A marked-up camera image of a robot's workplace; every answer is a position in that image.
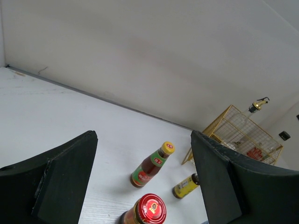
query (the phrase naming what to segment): wire rack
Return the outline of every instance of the wire rack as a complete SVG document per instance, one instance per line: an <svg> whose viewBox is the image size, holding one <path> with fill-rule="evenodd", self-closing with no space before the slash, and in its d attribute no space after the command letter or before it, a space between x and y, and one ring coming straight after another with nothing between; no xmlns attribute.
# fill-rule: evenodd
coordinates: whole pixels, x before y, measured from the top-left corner
<svg viewBox="0 0 299 224"><path fill-rule="evenodd" d="M232 150L271 165L276 164L283 150L282 145L252 120L243 117L233 105L216 118L203 134ZM187 161L194 164L191 148L182 164Z"/></svg>

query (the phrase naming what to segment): red jar lid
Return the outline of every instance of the red jar lid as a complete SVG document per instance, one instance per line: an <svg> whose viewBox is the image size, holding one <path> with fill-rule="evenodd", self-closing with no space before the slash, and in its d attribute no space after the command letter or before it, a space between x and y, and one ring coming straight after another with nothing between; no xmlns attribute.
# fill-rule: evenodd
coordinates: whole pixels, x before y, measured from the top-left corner
<svg viewBox="0 0 299 224"><path fill-rule="evenodd" d="M166 219L166 206L162 199L154 194L146 194L140 199L138 212L145 223L162 224Z"/></svg>

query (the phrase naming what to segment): metal basket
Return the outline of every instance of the metal basket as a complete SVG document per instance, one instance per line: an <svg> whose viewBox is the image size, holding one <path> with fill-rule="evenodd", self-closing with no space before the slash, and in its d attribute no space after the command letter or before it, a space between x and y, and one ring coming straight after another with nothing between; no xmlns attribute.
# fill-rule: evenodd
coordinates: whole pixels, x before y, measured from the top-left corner
<svg viewBox="0 0 299 224"><path fill-rule="evenodd" d="M247 120L247 123L241 129L236 127L236 125L230 122L230 119L239 113L241 111L235 106L229 106L203 131L203 134L243 155L270 165L275 165L283 150L283 146L277 142L278 147L275 147L270 152L266 151L266 148L269 148L270 145L261 145L261 142L268 142L268 140L273 138L250 119ZM224 141L220 137L224 135L230 137ZM194 164L191 148L182 164L187 161L191 161Z"/></svg>

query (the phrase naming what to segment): white tabletop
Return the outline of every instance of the white tabletop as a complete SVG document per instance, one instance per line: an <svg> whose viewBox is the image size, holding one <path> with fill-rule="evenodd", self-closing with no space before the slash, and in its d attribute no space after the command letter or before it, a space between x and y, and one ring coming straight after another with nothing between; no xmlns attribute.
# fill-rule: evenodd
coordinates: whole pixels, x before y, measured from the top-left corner
<svg viewBox="0 0 299 224"><path fill-rule="evenodd" d="M96 131L98 148L80 224L114 224L147 193L164 200L166 224L207 220L200 188L182 200L171 193L195 172L191 163L180 164L190 148L190 130L6 68L0 68L0 123L0 167ZM165 141L176 152L145 187L134 188L129 175Z"/></svg>

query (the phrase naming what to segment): bottle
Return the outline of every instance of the bottle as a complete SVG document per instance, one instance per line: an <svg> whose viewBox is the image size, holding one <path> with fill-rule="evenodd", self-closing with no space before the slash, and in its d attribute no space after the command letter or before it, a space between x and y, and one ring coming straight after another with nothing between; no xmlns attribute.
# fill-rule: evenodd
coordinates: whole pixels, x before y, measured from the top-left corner
<svg viewBox="0 0 299 224"><path fill-rule="evenodd" d="M139 167L132 173L130 178L132 185L142 188L159 172L167 158L174 151L175 147L171 142L164 142L157 151L143 160Z"/></svg>
<svg viewBox="0 0 299 224"><path fill-rule="evenodd" d="M275 151L279 150L279 146L282 145L284 141L287 141L290 138L290 135L283 131L279 133L277 138L265 140L258 143L258 147L253 147L251 150L249 150L246 155L252 159L258 160L258 161L265 161L268 159Z"/></svg>
<svg viewBox="0 0 299 224"><path fill-rule="evenodd" d="M166 206L154 194L140 198L133 208L121 215L117 224L163 224L166 219Z"/></svg>
<svg viewBox="0 0 299 224"><path fill-rule="evenodd" d="M236 137L241 137L238 136L239 130L242 130L246 126L249 118L254 113L261 110L261 105L268 103L265 99L270 100L268 97L258 99L257 102L250 105L247 110L233 115L225 124L221 125L215 131L215 133L220 137L223 145L227 146L229 143L236 142Z"/></svg>
<svg viewBox="0 0 299 224"><path fill-rule="evenodd" d="M188 178L184 179L181 183L177 184L173 189L173 195L178 198L182 199L194 189L199 186L199 179L197 174L192 174Z"/></svg>

